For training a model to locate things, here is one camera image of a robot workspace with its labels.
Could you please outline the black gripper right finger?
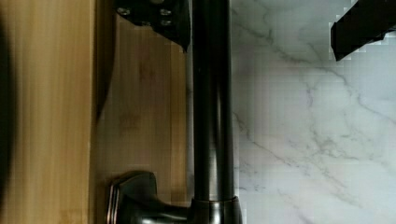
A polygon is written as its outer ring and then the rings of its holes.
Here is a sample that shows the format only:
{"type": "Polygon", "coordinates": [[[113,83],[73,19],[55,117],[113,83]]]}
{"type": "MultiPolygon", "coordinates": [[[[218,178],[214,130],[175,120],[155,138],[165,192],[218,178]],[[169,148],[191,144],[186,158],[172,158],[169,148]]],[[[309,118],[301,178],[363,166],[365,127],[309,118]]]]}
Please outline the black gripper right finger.
{"type": "Polygon", "coordinates": [[[358,0],[331,28],[336,61],[395,30],[396,0],[358,0]]]}

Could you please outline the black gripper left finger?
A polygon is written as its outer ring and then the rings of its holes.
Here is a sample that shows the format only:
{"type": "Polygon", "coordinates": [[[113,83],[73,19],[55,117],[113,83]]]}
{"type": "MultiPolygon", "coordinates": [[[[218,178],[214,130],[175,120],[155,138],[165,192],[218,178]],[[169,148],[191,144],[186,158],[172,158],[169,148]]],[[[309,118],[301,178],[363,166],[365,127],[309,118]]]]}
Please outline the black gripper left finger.
{"type": "Polygon", "coordinates": [[[186,51],[191,42],[189,0],[114,0],[125,20],[152,30],[186,51]]]}

